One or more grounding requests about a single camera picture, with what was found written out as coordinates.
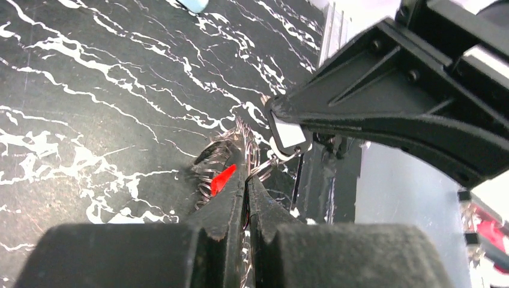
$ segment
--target marble countertop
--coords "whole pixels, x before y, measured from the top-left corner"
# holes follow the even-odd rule
[[[0,286],[52,226],[179,222],[197,199],[183,171],[235,115],[267,154],[261,96],[309,77],[324,21],[288,3],[2,1]]]

